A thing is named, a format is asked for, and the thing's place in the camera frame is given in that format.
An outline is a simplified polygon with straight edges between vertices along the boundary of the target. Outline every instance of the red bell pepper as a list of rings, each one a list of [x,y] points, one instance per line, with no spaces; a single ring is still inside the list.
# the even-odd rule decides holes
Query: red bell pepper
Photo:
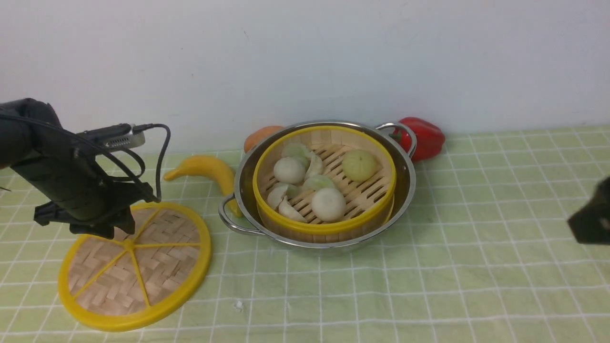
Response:
[[[411,157],[413,162],[429,159],[440,153],[445,143],[445,135],[438,126],[415,117],[403,118],[399,122],[413,130],[417,137],[417,147]],[[409,151],[411,137],[404,130],[396,129],[390,136],[397,140],[406,151]]]

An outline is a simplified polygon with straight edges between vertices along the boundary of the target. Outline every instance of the green checkered tablecloth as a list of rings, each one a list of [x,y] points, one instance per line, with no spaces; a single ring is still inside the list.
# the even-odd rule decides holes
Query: green checkered tablecloth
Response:
[[[576,244],[565,223],[610,175],[610,126],[449,137],[416,170],[413,203],[387,234],[321,259],[230,232],[208,179],[164,184],[165,201],[203,216],[212,265],[181,309],[121,334],[62,308],[56,279],[74,236],[34,225],[45,198],[0,171],[13,190],[0,193],[0,342],[610,341],[610,247]]]

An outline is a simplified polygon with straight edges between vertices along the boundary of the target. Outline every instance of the toy banana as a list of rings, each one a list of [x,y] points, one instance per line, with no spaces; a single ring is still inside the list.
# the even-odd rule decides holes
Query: toy banana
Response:
[[[182,176],[205,176],[213,179],[220,186],[224,196],[233,193],[235,174],[233,170],[221,159],[215,156],[194,155],[184,159],[180,165],[165,173],[163,179],[173,181]],[[241,217],[242,212],[235,200],[229,202],[229,209],[234,215]]]

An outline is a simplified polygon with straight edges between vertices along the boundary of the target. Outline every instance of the stainless steel pot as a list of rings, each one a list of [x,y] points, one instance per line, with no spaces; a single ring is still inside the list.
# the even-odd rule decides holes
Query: stainless steel pot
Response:
[[[252,183],[254,168],[256,166],[257,161],[260,159],[262,153],[278,138],[290,132],[308,128],[311,126],[321,125],[343,126],[346,128],[358,130],[373,137],[388,150],[388,152],[392,156],[392,159],[394,160],[394,164],[396,165],[397,170],[396,191],[394,192],[394,207],[392,209],[392,215],[390,217],[390,220],[385,225],[369,234],[355,239],[346,240],[344,242],[315,244],[300,242],[297,240],[292,240],[279,236],[269,231],[268,229],[266,229],[266,227],[263,226],[262,221],[260,220],[258,208],[256,206],[256,200],[254,198]],[[380,131],[387,128],[400,128],[402,130],[405,130],[412,137],[413,144],[408,152],[405,152],[403,148],[400,147],[400,145],[389,135]],[[415,169],[413,167],[413,162],[411,162],[411,156],[413,156],[413,152],[415,151],[416,146],[417,139],[413,131],[407,126],[400,123],[386,123],[379,125],[376,128],[371,128],[362,124],[351,123],[348,121],[309,121],[288,126],[260,142],[242,159],[239,169],[235,174],[235,192],[223,199],[223,201],[218,207],[220,219],[231,230],[237,233],[267,236],[281,244],[288,245],[294,248],[313,251],[318,254],[334,255],[337,253],[346,253],[349,251],[353,251],[357,248],[363,247],[365,244],[373,240],[373,238],[379,236],[390,226],[392,226],[400,218],[400,216],[404,214],[405,210],[411,203],[411,199],[413,199],[413,194],[415,192]],[[243,212],[243,215],[254,226],[254,228],[245,228],[243,226],[240,226],[233,222],[228,216],[225,207],[227,203],[233,199],[237,201],[237,204],[240,210]]]

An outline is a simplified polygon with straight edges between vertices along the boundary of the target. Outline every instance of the pot handle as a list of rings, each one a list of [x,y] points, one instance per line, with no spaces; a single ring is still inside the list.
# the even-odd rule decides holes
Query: pot handle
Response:
[[[222,222],[229,227],[229,229],[239,233],[239,234],[253,234],[253,235],[260,235],[260,236],[266,236],[264,233],[260,232],[257,229],[250,229],[250,228],[244,228],[243,226],[239,226],[238,224],[235,224],[231,218],[229,218],[229,215],[227,214],[226,210],[225,210],[225,206],[229,203],[229,201],[235,199],[235,193],[231,193],[230,195],[228,195],[226,198],[223,199],[223,201],[220,202],[220,205],[218,205],[218,214],[220,215],[220,220],[222,220]]]
[[[413,132],[413,130],[410,127],[408,127],[402,123],[385,123],[385,124],[381,124],[381,125],[377,126],[375,129],[383,130],[383,129],[387,129],[387,128],[400,129],[400,130],[404,130],[405,132],[407,132],[409,137],[411,137],[411,147],[409,148],[409,151],[407,151],[407,155],[409,155],[409,157],[413,157],[413,154],[415,153],[415,149],[417,148],[417,136],[415,136],[415,133]]]

